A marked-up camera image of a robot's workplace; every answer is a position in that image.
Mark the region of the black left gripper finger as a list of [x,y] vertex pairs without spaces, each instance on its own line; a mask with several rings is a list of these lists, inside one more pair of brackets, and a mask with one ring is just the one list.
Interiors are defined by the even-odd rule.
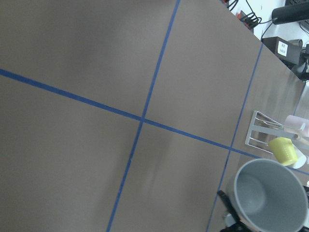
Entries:
[[241,222],[236,210],[234,209],[229,197],[222,191],[217,192],[218,197],[223,202],[226,212],[223,216],[225,228],[221,232],[248,232],[248,227]]

